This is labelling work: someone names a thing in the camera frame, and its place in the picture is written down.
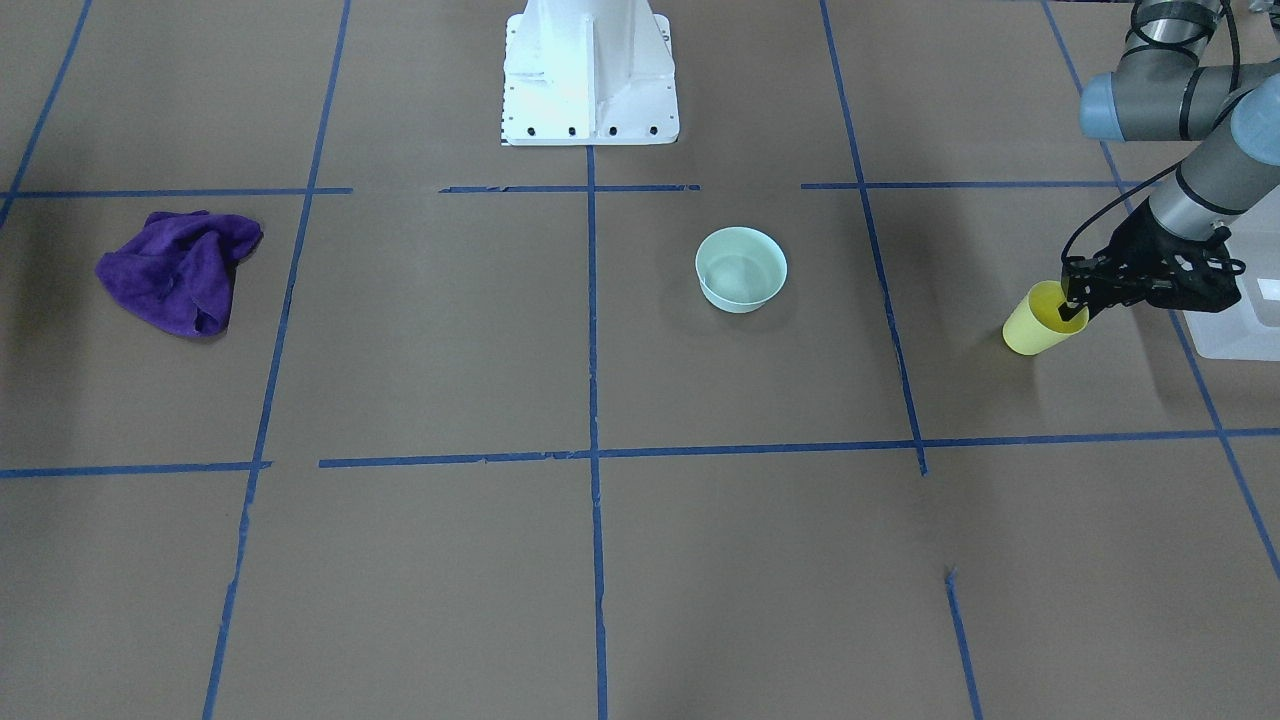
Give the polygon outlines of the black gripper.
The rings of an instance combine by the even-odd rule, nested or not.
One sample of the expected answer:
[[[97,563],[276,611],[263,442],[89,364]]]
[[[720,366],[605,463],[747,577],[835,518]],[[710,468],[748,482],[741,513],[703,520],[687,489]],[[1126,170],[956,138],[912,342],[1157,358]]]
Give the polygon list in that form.
[[[1230,236],[1228,225],[1216,224],[1202,240],[1183,238],[1142,205],[1092,256],[1062,255],[1068,300],[1057,306],[1057,318],[1061,324],[1087,324],[1089,314],[1135,304],[1220,313],[1242,299],[1235,277],[1245,264],[1228,251]]]

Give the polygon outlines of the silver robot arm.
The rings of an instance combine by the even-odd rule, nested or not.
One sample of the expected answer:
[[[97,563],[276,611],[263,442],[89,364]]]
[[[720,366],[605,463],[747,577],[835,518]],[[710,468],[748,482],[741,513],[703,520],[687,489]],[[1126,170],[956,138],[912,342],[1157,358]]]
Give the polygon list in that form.
[[[1116,68],[1084,87],[1087,137],[1194,147],[1140,183],[1146,199],[1101,250],[1062,250],[1059,320],[1135,304],[1221,313],[1240,301],[1245,264],[1228,240],[1277,187],[1277,63],[1203,65],[1221,24],[1236,33],[1226,1],[1137,1]]]

